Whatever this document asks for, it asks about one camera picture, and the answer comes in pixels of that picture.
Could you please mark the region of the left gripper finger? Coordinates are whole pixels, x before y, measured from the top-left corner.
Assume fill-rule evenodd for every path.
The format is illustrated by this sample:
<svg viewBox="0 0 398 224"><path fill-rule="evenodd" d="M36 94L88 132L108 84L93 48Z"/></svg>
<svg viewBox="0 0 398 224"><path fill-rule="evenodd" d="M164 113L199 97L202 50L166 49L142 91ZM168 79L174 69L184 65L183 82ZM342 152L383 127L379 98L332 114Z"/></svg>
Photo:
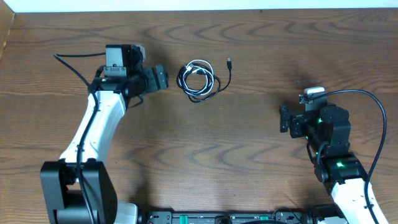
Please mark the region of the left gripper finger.
<svg viewBox="0 0 398 224"><path fill-rule="evenodd" d="M156 65L155 69L156 69L158 80L160 82L166 82L167 81L167 76L166 76L166 73L165 73L164 66L163 65Z"/></svg>
<svg viewBox="0 0 398 224"><path fill-rule="evenodd" d="M167 81L166 82L160 82L159 81L159 89L160 90L165 90L169 87L169 75L166 72L166 76L167 76Z"/></svg>

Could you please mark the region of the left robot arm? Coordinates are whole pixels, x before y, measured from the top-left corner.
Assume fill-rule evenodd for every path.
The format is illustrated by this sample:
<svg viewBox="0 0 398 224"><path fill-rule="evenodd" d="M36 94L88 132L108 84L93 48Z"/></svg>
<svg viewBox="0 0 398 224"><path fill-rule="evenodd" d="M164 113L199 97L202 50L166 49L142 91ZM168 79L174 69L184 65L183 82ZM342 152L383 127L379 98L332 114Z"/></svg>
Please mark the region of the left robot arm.
<svg viewBox="0 0 398 224"><path fill-rule="evenodd" d="M88 104L69 146L40 170L50 223L147 223L138 205L120 202L105 163L115 130L130 100L165 90L163 65L145 68L142 45L106 46L106 63L85 82Z"/></svg>

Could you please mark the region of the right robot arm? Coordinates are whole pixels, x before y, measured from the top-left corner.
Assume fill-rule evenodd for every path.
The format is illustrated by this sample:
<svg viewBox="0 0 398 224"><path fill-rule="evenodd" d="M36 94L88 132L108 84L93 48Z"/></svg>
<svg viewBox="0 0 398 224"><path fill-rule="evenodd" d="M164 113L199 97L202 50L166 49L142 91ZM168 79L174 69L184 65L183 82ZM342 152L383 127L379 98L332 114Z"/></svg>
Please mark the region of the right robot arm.
<svg viewBox="0 0 398 224"><path fill-rule="evenodd" d="M303 112L290 111L285 105L279 108L280 131L289 132L292 138L306 138L314 173L333 199L331 205L308 209L300 221L387 223L370 183L375 167L366 171L350 151L349 112L329 103L328 95L325 91L300 95Z"/></svg>

